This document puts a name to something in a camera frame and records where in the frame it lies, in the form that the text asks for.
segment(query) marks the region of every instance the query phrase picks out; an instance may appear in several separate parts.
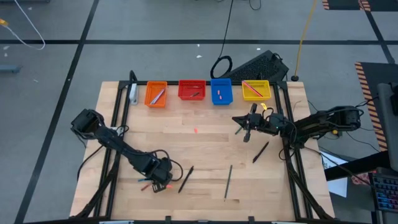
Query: blue bin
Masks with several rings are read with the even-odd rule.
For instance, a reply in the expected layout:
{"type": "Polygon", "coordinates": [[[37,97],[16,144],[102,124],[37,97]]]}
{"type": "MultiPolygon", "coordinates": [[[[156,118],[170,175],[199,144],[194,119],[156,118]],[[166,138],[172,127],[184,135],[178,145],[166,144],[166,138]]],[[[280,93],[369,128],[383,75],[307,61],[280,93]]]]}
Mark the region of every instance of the blue bin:
{"type": "Polygon", "coordinates": [[[211,100],[214,105],[229,105],[233,101],[232,83],[229,78],[217,78],[210,81],[211,100]]]}

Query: yellow bin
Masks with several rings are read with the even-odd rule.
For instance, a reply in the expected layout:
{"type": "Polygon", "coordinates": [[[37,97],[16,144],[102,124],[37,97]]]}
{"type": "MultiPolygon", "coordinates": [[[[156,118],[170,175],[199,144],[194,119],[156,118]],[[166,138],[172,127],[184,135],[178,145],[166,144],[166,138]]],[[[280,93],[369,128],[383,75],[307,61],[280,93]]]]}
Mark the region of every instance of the yellow bin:
{"type": "Polygon", "coordinates": [[[271,98],[271,89],[269,88],[268,80],[245,80],[249,86],[253,87],[256,91],[258,91],[262,97],[257,95],[254,91],[252,91],[249,87],[247,87],[244,83],[242,83],[242,92],[243,99],[246,101],[264,101],[271,98]]]}

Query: desk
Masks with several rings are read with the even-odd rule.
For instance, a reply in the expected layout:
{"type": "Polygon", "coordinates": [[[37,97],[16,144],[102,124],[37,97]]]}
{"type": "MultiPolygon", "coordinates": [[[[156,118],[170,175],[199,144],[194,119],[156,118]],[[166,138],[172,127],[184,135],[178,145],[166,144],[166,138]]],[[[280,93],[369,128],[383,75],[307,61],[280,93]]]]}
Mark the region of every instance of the desk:
{"type": "MultiPolygon", "coordinates": [[[[103,82],[99,93],[96,111],[104,116],[107,126],[110,126],[117,88],[118,82],[103,82]]],[[[288,83],[288,88],[294,119],[308,116],[310,110],[303,83],[288,83]]],[[[164,220],[165,216],[171,215],[172,220],[242,221],[248,216],[254,216],[256,221],[295,220],[286,166],[278,158],[281,138],[253,131],[251,140],[244,143],[243,131],[234,134],[239,126],[231,117],[247,114],[253,103],[243,100],[241,86],[233,86],[234,101],[229,106],[213,105],[210,86],[207,86],[203,101],[182,101],[177,96],[178,86],[169,85],[164,109],[144,105],[145,91],[146,86],[140,86],[138,105],[130,105],[127,117],[130,130],[124,140],[142,151],[165,149],[173,160],[181,163],[184,177],[191,166],[195,166],[195,170],[180,194],[177,191],[182,180],[172,182],[172,189],[157,194],[151,189],[141,192],[145,184],[137,180],[142,176],[122,157],[112,219],[164,220]],[[253,164],[253,157],[268,140],[267,149],[253,164]],[[230,165],[233,165],[233,171],[224,202],[230,165]]],[[[282,90],[280,95],[286,111],[282,90]]],[[[275,99],[266,103],[268,107],[276,108],[275,99]]],[[[309,140],[306,146],[318,150],[315,140],[309,140]]],[[[90,141],[85,157],[98,147],[98,142],[90,141]]],[[[70,215],[80,212],[97,190],[103,157],[104,151],[101,151],[81,170],[70,215]]],[[[320,156],[302,149],[302,161],[309,191],[325,211],[334,216],[320,156]]],[[[177,166],[172,172],[175,177],[180,174],[177,166]]],[[[300,213],[305,217],[298,188],[297,192],[300,213]]],[[[106,192],[102,215],[107,199],[106,192]]]]}

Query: black metal frame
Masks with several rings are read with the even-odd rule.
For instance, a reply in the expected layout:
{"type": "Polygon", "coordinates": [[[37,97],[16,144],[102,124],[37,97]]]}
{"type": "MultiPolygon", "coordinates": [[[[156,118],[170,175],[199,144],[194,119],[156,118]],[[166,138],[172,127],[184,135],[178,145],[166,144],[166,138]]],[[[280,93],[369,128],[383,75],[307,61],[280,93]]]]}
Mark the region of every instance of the black metal frame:
{"type": "MultiPolygon", "coordinates": [[[[119,81],[118,85],[118,92],[116,94],[116,101],[114,105],[114,111],[113,111],[113,116],[112,116],[112,121],[111,121],[111,126],[116,126],[117,125],[117,118],[119,114],[119,108],[121,104],[121,98],[123,94],[123,90],[127,87],[127,92],[126,92],[126,99],[124,102],[123,106],[123,115],[122,115],[122,120],[121,120],[121,125],[126,125],[127,121],[127,115],[129,111],[129,104],[130,104],[130,99],[129,99],[129,92],[131,91],[131,85],[133,83],[137,83],[138,85],[146,85],[147,81],[137,81],[135,78],[134,73],[130,73],[130,80],[129,81],[119,81]]],[[[168,85],[178,85],[178,81],[168,81],[168,85]]],[[[232,82],[232,85],[241,85],[241,82],[232,82]]],[[[292,112],[292,107],[290,104],[290,98],[289,98],[289,92],[287,89],[287,83],[286,82],[272,82],[270,83],[270,86],[273,87],[274,89],[274,96],[275,96],[275,102],[276,102],[276,111],[278,113],[283,114],[283,109],[282,109],[282,104],[280,102],[280,94],[279,90],[281,89],[284,95],[284,100],[285,100],[285,105],[286,105],[286,110],[287,110],[287,118],[291,121],[294,122],[293,118],[293,112],[292,112]]],[[[285,158],[290,157],[290,152],[289,152],[289,144],[286,144],[286,141],[282,141],[284,145],[284,155],[285,158]]],[[[55,224],[55,223],[99,223],[103,221],[111,221],[111,214],[112,214],[112,208],[113,208],[113,201],[114,201],[114,195],[116,192],[116,182],[118,178],[118,170],[119,170],[119,161],[120,161],[120,154],[116,154],[114,158],[114,163],[113,163],[113,168],[112,168],[112,173],[108,173],[109,169],[109,163],[111,160],[111,149],[106,149],[105,156],[104,156],[104,163],[103,163],[103,168],[101,171],[101,179],[99,182],[99,185],[103,184],[105,182],[106,178],[112,178],[111,181],[111,186],[109,190],[109,197],[108,201],[106,204],[106,213],[105,216],[100,216],[100,210],[101,210],[101,203],[102,203],[102,195],[98,199],[98,202],[96,203],[93,217],[87,217],[88,214],[86,214],[84,217],[72,217],[68,220],[53,220],[53,221],[47,221],[47,222],[39,222],[39,223],[45,223],[45,224],[55,224]]],[[[297,165],[297,171],[300,176],[300,180],[302,181],[302,186],[304,188],[307,187],[307,184],[305,182],[305,174],[304,174],[304,168],[302,164],[302,158],[300,151],[296,151],[295,153],[295,161],[297,165]]],[[[287,159],[286,161],[286,166],[287,169],[289,169],[289,166],[291,166],[291,160],[287,159]]],[[[293,205],[293,210],[294,210],[294,217],[296,222],[300,223],[308,223],[308,224],[365,224],[365,223],[353,223],[353,222],[344,222],[344,221],[339,221],[339,220],[325,220],[325,219],[314,219],[312,216],[312,208],[310,203],[308,202],[308,199],[304,197],[305,194],[303,194],[303,201],[305,205],[305,213],[306,213],[306,218],[301,217],[300,214],[300,205],[299,205],[299,200],[297,197],[297,190],[296,190],[296,183],[294,182],[293,178],[288,175],[289,177],[289,187],[290,187],[290,194],[292,197],[292,205],[293,205]]],[[[172,221],[170,216],[166,216],[165,220],[134,220],[135,224],[147,224],[147,223],[154,223],[154,224],[172,224],[172,223],[178,223],[178,224],[192,224],[192,223],[212,223],[212,224],[227,224],[227,223],[233,223],[233,224],[271,224],[275,222],[257,222],[254,220],[254,217],[248,217],[248,221],[209,221],[209,220],[202,220],[202,221],[172,221]]]]}

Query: orange bin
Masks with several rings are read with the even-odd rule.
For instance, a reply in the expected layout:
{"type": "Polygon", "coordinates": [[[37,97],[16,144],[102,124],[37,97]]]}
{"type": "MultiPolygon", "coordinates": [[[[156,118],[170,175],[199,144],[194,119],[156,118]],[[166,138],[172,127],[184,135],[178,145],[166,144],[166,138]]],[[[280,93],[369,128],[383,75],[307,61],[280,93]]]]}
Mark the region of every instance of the orange bin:
{"type": "Polygon", "coordinates": [[[149,81],[147,82],[147,91],[145,94],[145,105],[151,108],[164,108],[166,106],[166,93],[167,93],[167,82],[155,82],[149,81]],[[159,97],[159,99],[151,104],[152,100],[156,98],[156,96],[164,89],[163,94],[159,97]]]}

